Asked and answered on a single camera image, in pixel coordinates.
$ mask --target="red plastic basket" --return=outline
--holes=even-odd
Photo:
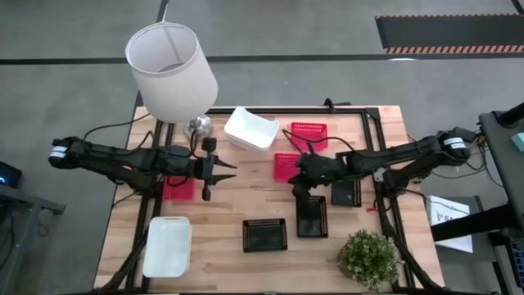
[[[310,140],[320,140],[328,136],[328,126],[325,124],[316,123],[291,123],[291,132],[302,138]],[[291,136],[291,140],[302,151],[308,151],[308,143],[305,140],[299,139],[296,136]],[[315,151],[322,151],[328,147],[328,141],[323,140],[319,143],[311,143]]]
[[[179,186],[171,186],[170,184],[180,184],[186,179],[185,176],[171,176],[164,177],[164,191],[162,192],[162,200],[166,201],[191,201],[195,188],[193,178],[186,181],[185,184]]]
[[[273,179],[277,182],[287,183],[287,181],[299,174],[298,168],[295,166],[296,159],[300,155],[276,153],[273,167]]]

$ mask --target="black floor mat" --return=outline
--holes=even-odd
[[[387,53],[523,52],[524,16],[377,16]]]

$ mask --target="black square tray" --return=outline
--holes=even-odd
[[[244,252],[287,250],[286,220],[244,220]]]
[[[344,179],[331,184],[331,204],[361,207],[360,179]]]
[[[309,204],[305,205],[296,199],[296,234],[299,238],[327,238],[326,197],[312,196],[308,202]]]

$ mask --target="white tray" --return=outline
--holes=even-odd
[[[189,269],[192,229],[186,217],[155,217],[149,224],[142,273],[177,278]]]
[[[271,146],[277,136],[278,126],[277,120],[266,120],[251,114],[245,107],[237,107],[224,126],[224,131],[230,143],[260,152]]]

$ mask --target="wooden tabletop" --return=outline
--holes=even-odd
[[[388,147],[407,143],[408,138],[397,106],[378,107]],[[146,114],[138,108],[135,117]],[[362,120],[348,114],[329,115],[274,115],[263,116],[278,120],[281,128],[289,129],[291,122],[327,124],[329,136],[344,138],[357,149],[365,149]],[[230,170],[219,167],[215,174],[234,173],[211,188],[211,201],[200,198],[201,182],[196,181],[195,197],[189,202],[163,202],[162,216],[186,216],[192,225],[192,252],[189,271],[176,279],[152,279],[150,292],[170,293],[328,293],[364,292],[355,281],[344,277],[335,262],[338,250],[347,236],[358,229],[380,231],[378,214],[366,211],[373,207],[374,191],[371,177],[362,180],[362,208],[331,205],[329,187],[312,190],[313,195],[327,198],[329,238],[304,239],[296,237],[295,199],[291,185],[273,181],[273,155],[275,152],[292,153],[289,142],[278,133],[270,150],[255,153],[233,146],[225,137],[224,125],[228,116],[211,116],[214,123],[212,136],[218,139],[216,153],[223,161],[238,167]],[[128,148],[134,148],[155,120],[147,117],[131,129]],[[177,127],[174,143],[187,146],[188,140]],[[333,156],[346,151],[340,142],[330,141],[320,152]],[[115,200],[127,196],[127,187],[118,188]],[[398,199],[409,250],[420,266],[438,284],[444,285],[435,245],[431,236],[423,200],[415,194]],[[129,254],[138,216],[139,197],[120,203],[111,213],[106,240],[98,266],[95,287],[102,286],[118,270]],[[284,252],[244,253],[242,251],[242,221],[285,218],[287,222],[288,250]],[[142,277],[139,262],[137,282]],[[384,291],[391,290],[390,285]]]

